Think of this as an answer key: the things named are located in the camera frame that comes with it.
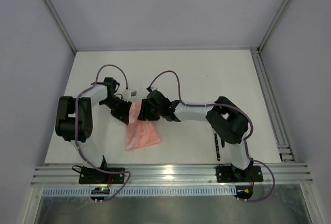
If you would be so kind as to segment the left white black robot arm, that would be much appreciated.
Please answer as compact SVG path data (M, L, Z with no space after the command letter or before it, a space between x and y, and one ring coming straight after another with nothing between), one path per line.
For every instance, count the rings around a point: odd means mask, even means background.
M97 150L92 139L92 108L96 105L106 106L115 119L123 124L129 124L132 102L124 96L127 93L130 97L131 92L126 88L118 96L118 88L119 83L114 78L106 77L103 82L91 84L78 96L62 96L58 101L56 135L75 147L87 169L100 174L117 174L117 172L108 170L105 157Z

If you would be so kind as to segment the pink cloth napkin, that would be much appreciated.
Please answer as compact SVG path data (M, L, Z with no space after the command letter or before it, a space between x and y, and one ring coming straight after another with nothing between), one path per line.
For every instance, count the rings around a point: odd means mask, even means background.
M152 122L138 120L140 110L140 103L132 103L129 110L129 123L126 126L126 151L156 145L161 142L159 133Z

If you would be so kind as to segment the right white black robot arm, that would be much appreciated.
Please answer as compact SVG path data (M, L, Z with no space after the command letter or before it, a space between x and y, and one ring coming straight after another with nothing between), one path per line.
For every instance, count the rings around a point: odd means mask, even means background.
M213 103L186 103L170 101L160 91L154 90L142 100L138 119L168 122L199 121L209 123L220 140L229 145L234 177L242 182L249 178L253 161L249 157L247 139L252 134L252 121L226 97Z

